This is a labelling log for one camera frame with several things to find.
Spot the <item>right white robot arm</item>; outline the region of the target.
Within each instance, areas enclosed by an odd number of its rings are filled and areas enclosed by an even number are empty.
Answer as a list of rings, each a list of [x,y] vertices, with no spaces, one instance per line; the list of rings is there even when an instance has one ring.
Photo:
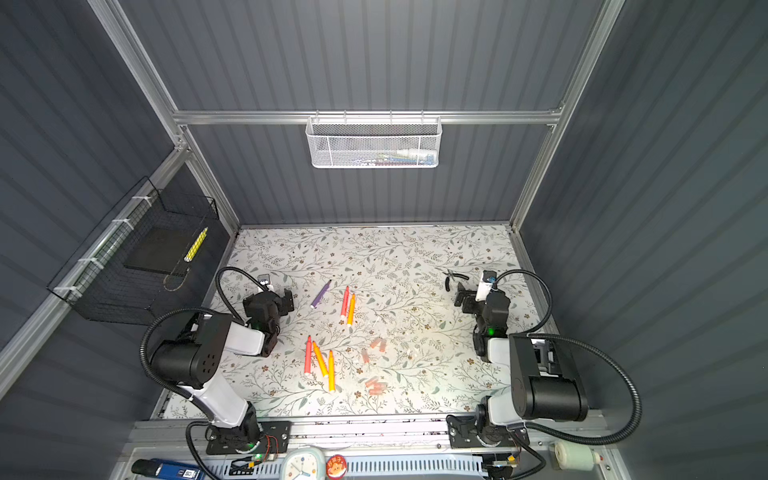
[[[510,300],[501,291],[490,291],[479,300],[475,291],[459,285],[454,305],[475,317],[476,355],[509,374],[509,387],[484,397],[476,408],[468,433],[478,442],[496,446],[510,441],[513,434],[507,428],[526,437],[525,420],[586,419],[588,400],[568,346],[523,333],[508,334]]]

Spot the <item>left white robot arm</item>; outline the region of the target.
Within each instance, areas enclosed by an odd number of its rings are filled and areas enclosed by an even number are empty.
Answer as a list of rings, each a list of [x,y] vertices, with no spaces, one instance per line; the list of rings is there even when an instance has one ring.
[[[203,307],[170,311],[154,320],[145,331],[139,358],[145,374],[192,402],[206,420],[208,438],[226,453],[250,453],[261,447],[267,434],[259,425],[253,405],[237,394],[218,371],[223,354],[267,357],[280,333],[279,321],[294,311],[293,293],[282,296],[267,290],[243,301],[248,321],[239,323],[232,314]],[[159,326],[188,314],[189,321],[173,339],[162,341],[154,351],[149,341]]]

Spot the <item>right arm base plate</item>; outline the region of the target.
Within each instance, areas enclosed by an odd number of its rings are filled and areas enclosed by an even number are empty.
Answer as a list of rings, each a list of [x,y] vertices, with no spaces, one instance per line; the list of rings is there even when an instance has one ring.
[[[480,425],[476,415],[447,415],[449,443],[453,449],[472,448],[520,448],[520,444],[530,444],[525,429],[508,429],[493,424]]]

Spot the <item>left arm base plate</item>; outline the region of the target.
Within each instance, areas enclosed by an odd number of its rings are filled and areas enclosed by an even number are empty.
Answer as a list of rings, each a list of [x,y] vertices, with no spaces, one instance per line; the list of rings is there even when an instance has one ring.
[[[205,432],[207,455],[255,455],[285,453],[292,423],[259,422],[237,428],[208,427]]]

